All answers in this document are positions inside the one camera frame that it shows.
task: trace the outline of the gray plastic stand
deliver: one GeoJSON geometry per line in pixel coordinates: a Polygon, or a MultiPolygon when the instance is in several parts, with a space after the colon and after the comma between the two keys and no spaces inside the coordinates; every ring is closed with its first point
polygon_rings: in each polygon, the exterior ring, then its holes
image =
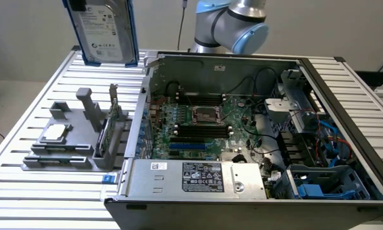
{"type": "Polygon", "coordinates": [[[80,88],[77,99],[82,109],[70,109],[66,102],[54,102],[49,111],[52,118],[44,128],[32,152],[24,158],[22,170],[109,172],[113,169],[128,111],[118,107],[109,147],[104,155],[96,154],[96,146],[108,119],[108,110],[101,110],[90,98],[92,90],[80,88]]]}

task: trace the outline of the metal rail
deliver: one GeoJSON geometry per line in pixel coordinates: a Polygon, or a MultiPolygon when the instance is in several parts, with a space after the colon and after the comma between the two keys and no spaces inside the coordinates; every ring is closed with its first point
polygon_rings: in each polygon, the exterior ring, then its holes
{"type": "MultiPolygon", "coordinates": [[[[142,65],[145,52],[140,54],[142,65]]],[[[345,64],[330,57],[309,58],[383,157],[383,105],[374,101],[371,92],[362,87],[345,64]]],[[[101,202],[101,197],[117,189],[117,185],[101,184],[104,173],[28,172],[20,165],[50,118],[48,108],[53,101],[62,100],[70,108],[82,108],[76,91],[80,87],[90,87],[93,101],[108,109],[109,84],[114,83],[120,86],[120,105],[129,110],[132,119],[142,79],[142,68],[126,69],[117,64],[89,67],[84,65],[80,52],[70,52],[0,145],[0,229],[118,229],[101,202]]],[[[130,122],[121,141],[117,167],[122,165],[129,127],[130,122]]],[[[382,227],[361,225],[355,229],[382,227]]]]}

